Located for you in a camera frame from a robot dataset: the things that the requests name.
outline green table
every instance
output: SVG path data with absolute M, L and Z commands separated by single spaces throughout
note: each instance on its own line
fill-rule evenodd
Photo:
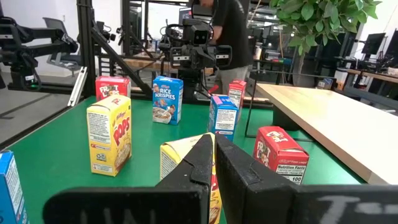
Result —
M 42 207 L 55 193 L 72 187 L 143 187 L 159 181 L 159 146 L 163 142 L 203 134 L 209 107 L 183 105 L 178 126 L 152 122 L 152 103 L 132 101 L 132 159 L 117 177 L 92 174 L 88 149 L 86 108 L 89 98 L 52 122 L 15 143 L 19 177 L 32 224 L 43 223 Z M 253 138 L 244 137 L 248 110 L 243 109 L 234 143 L 252 154 Z M 272 110 L 253 110 L 249 132 L 272 124 Z M 292 137 L 307 138 L 301 131 Z M 299 142 L 310 154 L 304 184 L 358 184 L 363 180 L 315 142 Z M 222 214 L 221 222 L 226 223 Z

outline computer monitor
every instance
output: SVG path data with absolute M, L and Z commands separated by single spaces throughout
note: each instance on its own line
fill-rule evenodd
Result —
M 386 33 L 370 34 L 368 36 L 365 42 L 365 46 L 362 49 L 362 54 L 366 54 L 365 58 L 370 58 L 370 55 L 377 54 L 385 35 Z
M 266 37 L 265 47 L 267 50 L 278 50 L 279 48 L 279 35 L 269 35 Z
M 396 30 L 392 36 L 386 55 L 390 57 L 398 57 L 398 30 Z

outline red cereal box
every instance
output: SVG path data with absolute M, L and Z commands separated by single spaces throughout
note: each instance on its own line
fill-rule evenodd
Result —
M 95 80 L 95 93 L 97 101 L 111 95 L 130 97 L 131 82 L 129 78 L 100 76 Z
M 228 96 L 231 99 L 231 101 L 236 105 L 236 107 L 239 108 L 238 119 L 236 120 L 236 122 L 238 122 L 241 119 L 245 89 L 246 89 L 246 82 L 242 80 L 233 80 L 229 84 Z
M 253 157 L 266 167 L 301 184 L 310 156 L 282 128 L 259 128 Z

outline person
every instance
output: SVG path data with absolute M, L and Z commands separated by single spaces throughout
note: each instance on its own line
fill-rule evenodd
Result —
M 232 47 L 231 63 L 216 73 L 215 93 L 227 95 L 234 79 L 245 80 L 252 55 L 249 49 L 246 16 L 239 0 L 200 0 L 200 5 L 213 11 L 213 40 L 211 44 Z

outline cereal box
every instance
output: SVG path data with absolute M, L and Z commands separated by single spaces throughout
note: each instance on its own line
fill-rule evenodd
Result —
M 131 157 L 131 100 L 112 95 L 87 108 L 91 171 L 116 176 Z
M 153 121 L 177 125 L 181 119 L 182 92 L 182 80 L 158 76 L 152 97 Z
M 259 128 L 253 157 L 266 167 L 301 184 L 309 155 L 282 128 Z
M 111 95 L 123 95 L 130 98 L 131 81 L 123 77 L 100 76 L 95 80 L 95 93 L 97 101 Z
M 207 130 L 233 141 L 239 109 L 228 96 L 212 96 Z
M 233 80 L 229 84 L 228 96 L 231 101 L 239 108 L 238 120 L 241 119 L 241 112 L 243 107 L 243 98 L 246 91 L 246 82 L 242 80 Z
M 211 135 L 213 145 L 215 145 L 215 135 Z M 185 138 L 177 141 L 166 142 L 160 146 L 160 179 L 162 180 L 167 174 L 182 161 L 188 152 L 194 147 L 203 135 Z M 216 166 L 213 151 L 213 170 L 211 175 L 211 195 L 210 195 L 210 224 L 218 224 L 221 215 L 221 195 L 218 188 L 216 177 Z
M 0 152 L 0 223 L 29 223 L 17 164 L 9 151 Z

